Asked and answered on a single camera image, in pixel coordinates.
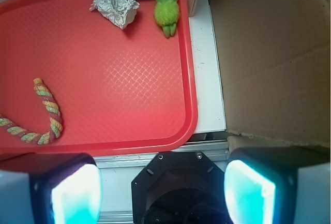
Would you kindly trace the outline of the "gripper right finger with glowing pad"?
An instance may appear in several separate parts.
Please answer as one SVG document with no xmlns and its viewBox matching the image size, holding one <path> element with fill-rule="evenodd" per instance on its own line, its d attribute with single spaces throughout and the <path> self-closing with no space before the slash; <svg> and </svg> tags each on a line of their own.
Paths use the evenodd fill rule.
<svg viewBox="0 0 331 224">
<path fill-rule="evenodd" d="M 224 197 L 233 223 L 330 223 L 330 149 L 236 148 Z"/>
</svg>

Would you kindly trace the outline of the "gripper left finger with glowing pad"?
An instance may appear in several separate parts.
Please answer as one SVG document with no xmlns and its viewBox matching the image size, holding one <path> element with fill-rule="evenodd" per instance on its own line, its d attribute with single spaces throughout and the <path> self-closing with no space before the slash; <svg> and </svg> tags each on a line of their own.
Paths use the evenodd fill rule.
<svg viewBox="0 0 331 224">
<path fill-rule="evenodd" d="M 101 204 L 89 154 L 1 155 L 1 223 L 97 223 Z"/>
</svg>

